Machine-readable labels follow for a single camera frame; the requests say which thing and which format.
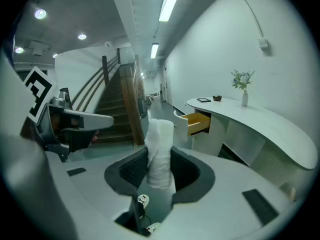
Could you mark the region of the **black chair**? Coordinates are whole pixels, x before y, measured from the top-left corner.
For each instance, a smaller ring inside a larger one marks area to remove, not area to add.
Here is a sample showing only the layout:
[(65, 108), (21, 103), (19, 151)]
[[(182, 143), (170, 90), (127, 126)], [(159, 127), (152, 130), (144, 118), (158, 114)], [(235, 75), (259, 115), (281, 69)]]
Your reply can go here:
[(139, 96), (137, 101), (138, 101), (139, 114), (141, 118), (145, 118), (148, 113), (146, 100), (144, 97)]

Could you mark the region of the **white wooden drawer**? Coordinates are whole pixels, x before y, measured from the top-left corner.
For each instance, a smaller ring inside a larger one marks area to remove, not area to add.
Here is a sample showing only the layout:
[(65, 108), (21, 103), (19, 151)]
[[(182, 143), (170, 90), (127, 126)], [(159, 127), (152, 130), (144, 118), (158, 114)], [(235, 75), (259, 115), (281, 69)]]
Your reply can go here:
[(186, 115), (178, 115), (177, 111), (174, 114), (174, 133), (184, 142), (188, 137), (194, 136), (201, 132), (208, 133), (211, 124), (211, 118), (205, 114), (195, 112)]

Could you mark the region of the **white curved desk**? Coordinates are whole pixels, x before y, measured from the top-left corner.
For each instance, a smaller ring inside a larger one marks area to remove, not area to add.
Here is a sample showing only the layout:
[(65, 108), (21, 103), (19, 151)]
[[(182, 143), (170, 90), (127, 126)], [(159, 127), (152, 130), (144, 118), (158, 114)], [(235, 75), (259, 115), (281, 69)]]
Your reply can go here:
[(193, 137), (193, 150), (218, 156), (228, 130), (238, 124), (243, 129), (236, 131), (234, 137), (244, 142), (249, 168), (276, 187), (288, 183), (298, 171), (315, 170), (318, 152), (314, 142), (284, 117), (261, 107), (244, 107), (233, 99), (201, 103), (194, 98), (186, 103), (194, 113), (210, 117), (209, 132)]

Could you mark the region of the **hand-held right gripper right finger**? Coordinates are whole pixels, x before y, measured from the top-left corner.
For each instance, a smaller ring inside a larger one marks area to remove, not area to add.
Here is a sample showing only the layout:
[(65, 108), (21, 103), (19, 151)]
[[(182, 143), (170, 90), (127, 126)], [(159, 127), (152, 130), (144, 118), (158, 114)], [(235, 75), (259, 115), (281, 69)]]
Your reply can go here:
[[(182, 148), (214, 171), (211, 190), (194, 203), (175, 204), (159, 240), (267, 240), (292, 218), (296, 205), (279, 188), (245, 165)], [(278, 212), (263, 226), (243, 196), (256, 189)]]

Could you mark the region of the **white cloth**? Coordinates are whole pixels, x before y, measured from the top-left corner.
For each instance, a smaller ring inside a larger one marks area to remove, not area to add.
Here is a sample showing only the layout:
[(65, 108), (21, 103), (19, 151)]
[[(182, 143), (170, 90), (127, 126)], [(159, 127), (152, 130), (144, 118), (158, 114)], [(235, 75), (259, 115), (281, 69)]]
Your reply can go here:
[(166, 189), (172, 182), (171, 148), (174, 124), (164, 119), (150, 119), (144, 140), (147, 148), (147, 183), (153, 189)]

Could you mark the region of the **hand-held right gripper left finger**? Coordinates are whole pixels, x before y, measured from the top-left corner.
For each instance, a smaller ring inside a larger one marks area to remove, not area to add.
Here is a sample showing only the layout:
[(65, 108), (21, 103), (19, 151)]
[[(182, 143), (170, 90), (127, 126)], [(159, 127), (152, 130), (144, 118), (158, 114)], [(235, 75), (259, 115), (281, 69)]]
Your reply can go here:
[(146, 175), (147, 149), (75, 162), (45, 153), (76, 240), (148, 240), (141, 234), (135, 201)]

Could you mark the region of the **person's patterned white shoe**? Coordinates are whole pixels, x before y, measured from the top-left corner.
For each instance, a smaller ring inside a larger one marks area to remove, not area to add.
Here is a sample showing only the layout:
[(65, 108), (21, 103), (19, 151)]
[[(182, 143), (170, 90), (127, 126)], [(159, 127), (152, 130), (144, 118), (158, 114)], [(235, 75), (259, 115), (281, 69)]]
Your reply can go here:
[(141, 203), (143, 205), (143, 208), (145, 209), (150, 202), (150, 198), (146, 194), (141, 194), (137, 197), (137, 201)]
[(153, 234), (153, 233), (155, 233), (155, 232), (161, 227), (161, 225), (162, 225), (162, 224), (161, 224), (160, 222), (155, 222), (155, 223), (149, 225), (149, 226), (146, 228), (146, 230), (147, 230), (149, 233)]

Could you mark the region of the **wooden staircase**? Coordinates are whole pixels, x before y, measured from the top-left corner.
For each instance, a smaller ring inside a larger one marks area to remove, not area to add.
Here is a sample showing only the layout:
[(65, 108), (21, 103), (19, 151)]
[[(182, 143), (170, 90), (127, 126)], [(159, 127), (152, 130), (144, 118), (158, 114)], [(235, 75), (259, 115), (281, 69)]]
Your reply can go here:
[(97, 70), (76, 93), (71, 104), (77, 111), (84, 112), (98, 89), (102, 94), (97, 101), (94, 112), (103, 116), (111, 116), (114, 123), (109, 128), (101, 128), (97, 137), (97, 144), (120, 144), (130, 142), (134, 146), (141, 146), (144, 133), (139, 111), (139, 99), (144, 97), (143, 82), (141, 80), (139, 60), (133, 63), (121, 63), (121, 51), (107, 59), (102, 56), (102, 66)]

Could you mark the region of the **white wall conduit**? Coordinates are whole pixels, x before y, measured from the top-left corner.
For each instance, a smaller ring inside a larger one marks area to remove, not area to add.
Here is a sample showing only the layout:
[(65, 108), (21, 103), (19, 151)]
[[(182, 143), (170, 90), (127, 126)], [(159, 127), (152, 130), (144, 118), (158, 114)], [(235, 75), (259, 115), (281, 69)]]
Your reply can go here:
[(254, 23), (255, 23), (255, 25), (256, 25), (256, 28), (257, 28), (259, 37), (260, 37), (260, 38), (264, 38), (263, 31), (262, 31), (262, 29), (261, 29), (261, 26), (260, 26), (260, 24), (259, 24), (259, 21), (258, 21), (256, 15), (255, 15), (254, 11), (252, 10), (252, 7), (250, 6), (250, 4), (248, 3), (247, 0), (242, 0), (242, 1), (246, 4), (248, 10), (250, 11), (250, 14), (251, 14), (251, 16), (252, 16), (252, 19), (253, 19), (253, 21), (254, 21)]

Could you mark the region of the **ceiling air vent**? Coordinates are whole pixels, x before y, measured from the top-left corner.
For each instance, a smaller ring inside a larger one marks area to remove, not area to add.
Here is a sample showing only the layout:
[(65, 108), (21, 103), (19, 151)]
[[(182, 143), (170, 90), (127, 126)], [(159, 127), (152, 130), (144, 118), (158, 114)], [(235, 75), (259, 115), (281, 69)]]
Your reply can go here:
[(50, 48), (48, 44), (34, 40), (30, 42), (28, 47), (32, 50), (32, 55), (37, 57), (41, 57), (43, 55), (43, 52)]

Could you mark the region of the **blue and white flowers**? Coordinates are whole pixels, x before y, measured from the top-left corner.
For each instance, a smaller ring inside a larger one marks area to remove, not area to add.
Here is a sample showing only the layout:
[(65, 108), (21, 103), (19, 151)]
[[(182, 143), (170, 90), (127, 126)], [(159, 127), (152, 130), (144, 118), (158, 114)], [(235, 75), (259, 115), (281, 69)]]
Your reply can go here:
[(232, 79), (232, 86), (235, 89), (240, 89), (244, 92), (247, 92), (247, 86), (251, 84), (251, 78), (254, 75), (255, 70), (250, 72), (239, 72), (238, 70), (234, 69), (231, 72), (233, 79)]

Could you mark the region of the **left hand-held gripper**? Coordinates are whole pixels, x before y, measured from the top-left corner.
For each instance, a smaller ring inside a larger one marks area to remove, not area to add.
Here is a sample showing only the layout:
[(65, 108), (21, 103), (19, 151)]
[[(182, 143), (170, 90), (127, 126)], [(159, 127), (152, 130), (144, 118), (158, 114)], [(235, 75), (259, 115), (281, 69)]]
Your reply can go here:
[(67, 89), (56, 93), (57, 83), (38, 67), (31, 70), (23, 83), (34, 95), (35, 103), (21, 136), (57, 154), (63, 162), (70, 153), (88, 147), (98, 130), (114, 124), (112, 116), (73, 110)]

